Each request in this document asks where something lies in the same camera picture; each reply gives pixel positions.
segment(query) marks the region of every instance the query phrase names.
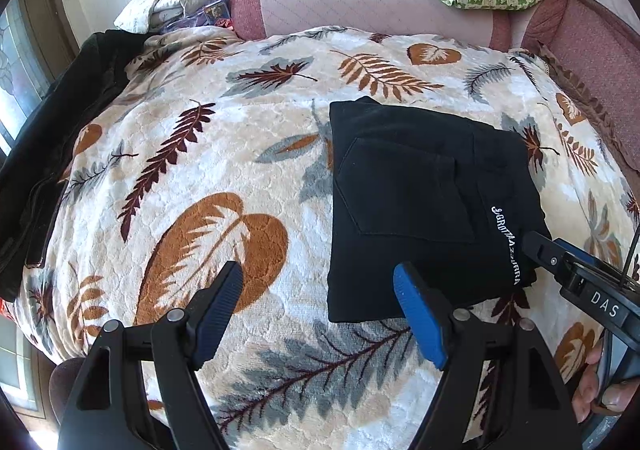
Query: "folded black pants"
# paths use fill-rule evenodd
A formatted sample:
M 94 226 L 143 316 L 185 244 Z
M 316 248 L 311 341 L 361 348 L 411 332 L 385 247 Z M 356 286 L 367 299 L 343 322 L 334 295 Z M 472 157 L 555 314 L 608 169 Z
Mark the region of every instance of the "folded black pants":
M 329 320 L 400 317 L 394 267 L 412 261 L 455 307 L 535 281 L 526 231 L 550 236 L 510 131 L 371 98 L 333 102 Z

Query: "human hand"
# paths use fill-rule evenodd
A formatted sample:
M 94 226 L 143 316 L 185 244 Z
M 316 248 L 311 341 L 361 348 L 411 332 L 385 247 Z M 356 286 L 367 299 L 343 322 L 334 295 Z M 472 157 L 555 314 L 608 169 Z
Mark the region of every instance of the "human hand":
M 599 340 L 594 348 L 587 354 L 588 367 L 580 379 L 575 391 L 572 407 L 578 423 L 582 423 L 591 412 L 591 401 L 598 394 L 598 362 L 602 356 L 602 340 Z M 623 412 L 634 397 L 640 378 L 634 378 L 626 382 L 615 383 L 609 386 L 602 395 L 602 404 L 613 412 Z

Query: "pants pocket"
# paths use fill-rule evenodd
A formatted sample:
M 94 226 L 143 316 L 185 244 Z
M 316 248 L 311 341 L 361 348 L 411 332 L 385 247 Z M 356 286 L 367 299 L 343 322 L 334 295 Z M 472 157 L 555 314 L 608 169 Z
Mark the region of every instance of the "pants pocket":
M 337 169 L 335 185 L 363 234 L 471 243 L 475 237 L 455 168 L 450 156 L 356 138 Z

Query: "bedspread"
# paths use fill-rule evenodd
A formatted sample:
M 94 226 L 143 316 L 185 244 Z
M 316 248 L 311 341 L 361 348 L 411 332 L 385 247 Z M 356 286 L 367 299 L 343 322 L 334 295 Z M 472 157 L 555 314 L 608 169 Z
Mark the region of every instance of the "bedspread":
M 403 319 L 327 320 L 330 102 L 370 95 L 516 131 L 551 233 L 617 267 L 638 223 L 606 147 L 526 52 L 337 26 L 242 42 L 205 27 L 149 39 L 127 72 L 78 138 L 46 267 L 25 270 L 13 313 L 59 362 L 86 354 L 108 319 L 155 321 L 239 261 L 238 307 L 198 372 L 236 448 L 406 448 L 440 376 Z M 538 270 L 474 310 L 533 319 L 568 378 L 600 328 L 558 289 Z M 144 373 L 163 419 L 153 366 Z

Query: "metal screw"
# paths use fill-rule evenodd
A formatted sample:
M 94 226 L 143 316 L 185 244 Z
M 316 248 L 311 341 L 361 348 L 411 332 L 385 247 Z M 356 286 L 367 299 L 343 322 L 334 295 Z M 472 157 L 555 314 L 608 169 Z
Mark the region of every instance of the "metal screw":
M 102 329 L 104 329 L 106 333 L 112 333 L 116 331 L 119 325 L 120 322 L 118 322 L 117 320 L 110 320 L 102 326 Z
M 182 309 L 172 309 L 166 314 L 166 319 L 169 322 L 178 322 L 184 318 L 184 311 Z
M 521 318 L 520 319 L 520 327 L 524 329 L 524 331 L 533 331 L 536 325 L 529 318 Z
M 471 318 L 471 313 L 469 313 L 466 309 L 456 309 L 453 312 L 453 318 L 456 320 L 460 320 L 461 322 L 466 322 Z

